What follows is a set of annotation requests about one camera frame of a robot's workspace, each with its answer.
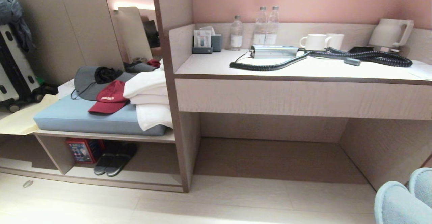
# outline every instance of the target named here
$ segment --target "black cable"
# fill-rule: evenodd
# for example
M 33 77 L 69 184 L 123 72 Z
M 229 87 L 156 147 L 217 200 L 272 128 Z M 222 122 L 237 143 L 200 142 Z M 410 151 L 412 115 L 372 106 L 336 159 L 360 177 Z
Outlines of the black cable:
M 77 99 L 81 94 L 83 94 L 87 89 L 89 89 L 89 87 L 93 86 L 94 84 L 96 84 L 96 82 L 90 83 L 82 92 L 78 93 L 78 95 L 76 97 L 72 97 L 73 93 L 77 90 L 77 89 L 74 89 L 71 92 L 71 99 L 73 99 L 73 100 Z
M 254 64 L 237 63 L 237 61 L 239 61 L 239 59 L 245 55 L 244 54 L 241 57 L 239 57 L 235 62 L 232 62 L 229 66 L 230 68 L 248 70 L 248 71 L 261 71 L 261 72 L 276 71 L 305 59 L 311 53 L 312 52 L 306 52 L 304 53 L 304 55 L 297 56 L 295 58 L 285 61 L 284 63 L 273 64 L 273 65 L 254 65 Z
M 309 51 L 306 52 L 304 55 L 295 57 L 293 59 L 287 60 L 284 63 L 281 64 L 273 64 L 273 65 L 253 65 L 253 64 L 242 64 L 238 63 L 241 57 L 246 55 L 244 53 L 242 56 L 240 56 L 236 61 L 230 63 L 230 68 L 234 69 L 241 69 L 241 70 L 249 70 L 249 71 L 276 71 L 283 69 L 287 66 L 290 66 L 298 61 L 301 61 L 305 59 L 307 56 L 311 57 L 322 57 L 327 59 L 347 59 L 347 58 L 353 58 L 358 59 L 361 61 L 367 61 L 367 62 L 373 62 L 377 64 L 384 64 L 388 66 L 394 66 L 394 67 L 410 67 L 412 66 L 412 61 L 402 57 L 400 55 L 387 53 L 387 52 L 381 52 L 381 51 L 367 51 L 367 52 L 360 52 L 360 53 L 349 53 L 345 52 L 339 49 L 334 49 L 332 47 L 328 47 L 327 51 Z
M 344 52 L 332 47 L 327 48 L 327 52 L 324 51 L 313 51 L 311 56 L 332 58 L 332 59 L 346 59 L 354 58 L 361 61 L 373 62 L 377 64 L 384 64 L 394 67 L 410 67 L 412 61 L 397 54 L 381 52 L 381 51 L 367 51 L 360 53 L 349 53 Z

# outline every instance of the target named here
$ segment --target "suitcase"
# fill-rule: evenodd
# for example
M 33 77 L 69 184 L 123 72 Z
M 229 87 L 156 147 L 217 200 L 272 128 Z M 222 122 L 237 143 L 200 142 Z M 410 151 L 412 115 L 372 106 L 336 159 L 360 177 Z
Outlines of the suitcase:
M 19 103 L 42 100 L 40 84 L 31 70 L 12 29 L 0 26 L 0 106 L 11 112 L 20 110 Z

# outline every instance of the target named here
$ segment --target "ceramic mug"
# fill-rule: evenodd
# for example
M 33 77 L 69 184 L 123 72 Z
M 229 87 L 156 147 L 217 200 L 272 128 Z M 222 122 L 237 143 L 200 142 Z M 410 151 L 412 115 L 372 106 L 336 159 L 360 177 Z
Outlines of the ceramic mug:
M 327 38 L 331 38 L 327 47 L 332 47 L 334 49 L 341 49 L 342 42 L 344 41 L 345 35 L 337 33 L 327 33 Z
M 325 50 L 328 47 L 329 41 L 332 38 L 328 37 L 325 34 L 308 34 L 307 37 L 304 37 L 300 40 L 300 47 L 305 48 L 306 50 Z

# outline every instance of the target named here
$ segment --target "kettle handle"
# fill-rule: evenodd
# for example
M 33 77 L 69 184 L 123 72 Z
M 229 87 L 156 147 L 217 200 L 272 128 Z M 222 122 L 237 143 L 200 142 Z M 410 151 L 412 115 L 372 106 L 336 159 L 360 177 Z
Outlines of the kettle handle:
M 404 34 L 402 35 L 401 41 L 393 43 L 393 46 L 403 46 L 406 44 L 406 41 L 408 41 L 409 35 L 411 35 L 412 29 L 414 28 L 414 21 L 413 20 L 404 20 L 402 25 L 406 25 L 406 29 L 404 31 Z

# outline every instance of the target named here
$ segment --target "white kettle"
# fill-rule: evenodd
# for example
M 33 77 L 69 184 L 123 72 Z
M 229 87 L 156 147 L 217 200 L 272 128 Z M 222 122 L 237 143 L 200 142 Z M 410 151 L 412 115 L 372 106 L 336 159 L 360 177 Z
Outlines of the white kettle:
M 413 20 L 381 19 L 372 33 L 369 46 L 374 46 L 377 51 L 391 52 L 406 44 L 413 28 Z

